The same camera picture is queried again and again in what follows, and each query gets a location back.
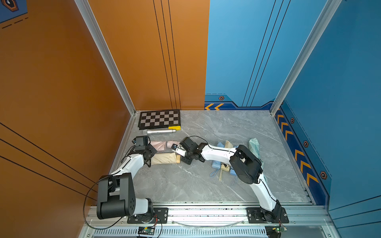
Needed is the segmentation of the pink umbrella sleeve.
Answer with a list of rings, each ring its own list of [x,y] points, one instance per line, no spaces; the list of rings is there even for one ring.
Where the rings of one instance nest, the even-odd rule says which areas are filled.
[[[151,145],[158,151],[165,151],[167,149],[167,142],[166,141],[152,141]]]

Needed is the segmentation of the cream umbrella sleeve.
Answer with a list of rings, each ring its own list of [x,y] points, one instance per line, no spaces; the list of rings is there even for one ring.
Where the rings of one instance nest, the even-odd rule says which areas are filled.
[[[180,162],[181,156],[176,153],[158,153],[151,159],[152,165],[179,164]]]

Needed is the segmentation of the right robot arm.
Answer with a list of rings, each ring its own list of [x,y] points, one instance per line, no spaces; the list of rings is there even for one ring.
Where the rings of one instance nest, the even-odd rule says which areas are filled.
[[[262,163],[246,146],[220,148],[207,142],[197,144],[190,137],[184,138],[179,145],[172,146],[177,154],[186,161],[218,161],[229,165],[237,178],[248,184],[255,193],[260,207],[249,211],[250,219],[255,223],[288,223],[288,216],[278,199],[270,191]]]

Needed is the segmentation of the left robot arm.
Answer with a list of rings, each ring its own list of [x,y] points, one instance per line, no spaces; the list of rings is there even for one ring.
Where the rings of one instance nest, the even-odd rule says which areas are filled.
[[[143,150],[132,147],[123,158],[122,165],[110,175],[102,176],[98,182],[97,217],[110,219],[133,216],[143,223],[154,219],[154,209],[149,198],[136,198],[133,178],[157,150],[149,145]]]

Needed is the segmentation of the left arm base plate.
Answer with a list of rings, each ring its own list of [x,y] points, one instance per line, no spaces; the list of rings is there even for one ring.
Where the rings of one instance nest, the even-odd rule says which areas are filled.
[[[166,224],[168,221],[168,212],[167,207],[154,207],[149,209],[145,214],[133,215],[128,217],[128,224],[155,224],[156,222],[161,224]]]

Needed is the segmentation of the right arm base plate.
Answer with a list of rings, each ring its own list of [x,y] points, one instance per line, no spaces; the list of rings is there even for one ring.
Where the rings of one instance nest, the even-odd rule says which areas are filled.
[[[288,224],[289,219],[286,213],[285,208],[281,207],[277,212],[268,212],[264,211],[259,207],[248,207],[246,208],[248,221],[250,224],[262,224],[262,223],[270,223],[270,224]]]

